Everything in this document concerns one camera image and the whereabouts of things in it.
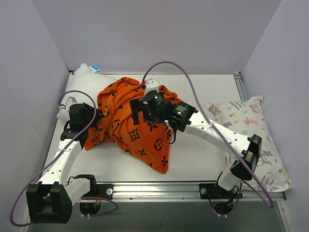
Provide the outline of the orange patterned plush pillowcase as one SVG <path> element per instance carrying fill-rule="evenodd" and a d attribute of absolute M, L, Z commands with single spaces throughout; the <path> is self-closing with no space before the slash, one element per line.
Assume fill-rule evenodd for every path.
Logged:
<path fill-rule="evenodd" d="M 95 127 L 88 129 L 84 149 L 88 151 L 102 142 L 117 143 L 123 151 L 165 174 L 169 168 L 169 142 L 173 133 L 166 125 L 145 122 L 142 113 L 139 113 L 139 124 L 134 125 L 129 102 L 143 95 L 139 82 L 129 77 L 102 90 L 97 96 L 102 117 Z"/>

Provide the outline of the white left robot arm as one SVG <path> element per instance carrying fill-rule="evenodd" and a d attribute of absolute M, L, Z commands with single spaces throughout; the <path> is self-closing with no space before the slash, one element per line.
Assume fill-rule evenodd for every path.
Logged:
<path fill-rule="evenodd" d="M 101 110 L 86 103 L 70 106 L 69 119 L 64 124 L 54 159 L 38 182 L 26 190 L 32 223 L 67 223 L 78 200 L 97 195 L 98 187 L 92 174 L 79 174 L 70 184 L 67 179 L 88 139 L 88 128 L 95 127 L 102 116 Z"/>

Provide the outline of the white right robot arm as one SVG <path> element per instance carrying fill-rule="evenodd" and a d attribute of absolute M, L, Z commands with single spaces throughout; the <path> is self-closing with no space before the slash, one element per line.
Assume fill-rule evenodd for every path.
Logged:
<path fill-rule="evenodd" d="M 214 185 L 215 194 L 224 198 L 242 180 L 252 180 L 261 156 L 262 139 L 254 134 L 251 137 L 239 134 L 207 119 L 196 108 L 184 103 L 172 103 L 164 99 L 163 93 L 152 90 L 143 98 L 130 101 L 133 122 L 139 124 L 138 113 L 153 124 L 165 124 L 174 131 L 195 135 L 234 155 L 234 164 L 223 171 Z"/>

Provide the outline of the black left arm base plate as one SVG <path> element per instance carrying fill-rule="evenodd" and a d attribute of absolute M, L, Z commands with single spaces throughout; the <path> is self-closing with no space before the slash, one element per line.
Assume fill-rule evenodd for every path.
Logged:
<path fill-rule="evenodd" d="M 85 194 L 85 197 L 100 197 L 112 200 L 113 197 L 113 184 L 96 184 L 94 188 Z"/>

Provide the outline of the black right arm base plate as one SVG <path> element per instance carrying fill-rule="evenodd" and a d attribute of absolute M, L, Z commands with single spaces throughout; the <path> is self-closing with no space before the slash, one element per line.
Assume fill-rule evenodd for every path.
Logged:
<path fill-rule="evenodd" d="M 238 194 L 232 193 L 232 191 L 226 191 L 223 188 L 217 186 L 215 183 L 202 183 L 199 184 L 200 199 L 204 200 L 229 200 L 237 199 Z"/>

